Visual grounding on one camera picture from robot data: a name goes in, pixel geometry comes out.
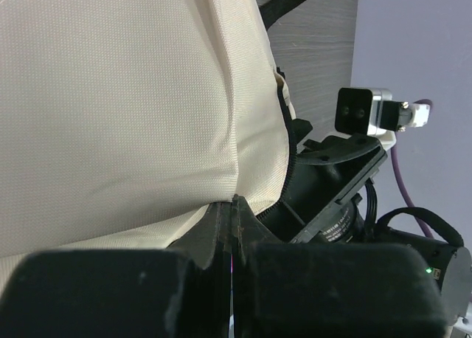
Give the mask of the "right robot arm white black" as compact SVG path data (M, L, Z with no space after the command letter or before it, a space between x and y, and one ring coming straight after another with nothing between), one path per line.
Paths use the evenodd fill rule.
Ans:
M387 158L374 137L353 134L307 139L307 120L291 122L291 156L280 200L259 220L281 241L305 243L389 243L418 251L437 283L449 325L468 310L471 254L462 236L422 207L378 215L373 176Z

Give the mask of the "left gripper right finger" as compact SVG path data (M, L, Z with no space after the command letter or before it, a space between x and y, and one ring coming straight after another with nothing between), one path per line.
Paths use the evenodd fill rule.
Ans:
M236 337L442 337L420 254L398 244L284 244L231 205Z

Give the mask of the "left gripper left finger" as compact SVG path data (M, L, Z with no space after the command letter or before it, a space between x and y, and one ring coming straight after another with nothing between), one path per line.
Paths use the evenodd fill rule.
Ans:
M1 296L1 335L226 337L231 217L231 204L211 204L167 249L27 256Z

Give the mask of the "cream canvas backpack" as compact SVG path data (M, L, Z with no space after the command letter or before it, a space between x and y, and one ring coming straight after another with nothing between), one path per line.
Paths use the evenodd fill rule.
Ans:
M2 270L268 210L294 116L256 0L1 0Z

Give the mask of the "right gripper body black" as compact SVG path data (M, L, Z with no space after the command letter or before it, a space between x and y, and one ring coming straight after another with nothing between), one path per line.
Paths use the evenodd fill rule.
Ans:
M280 199L258 215L286 243L348 242L360 235L360 189L386 159L375 137L330 135L308 139L313 127L292 120L289 137L293 155Z

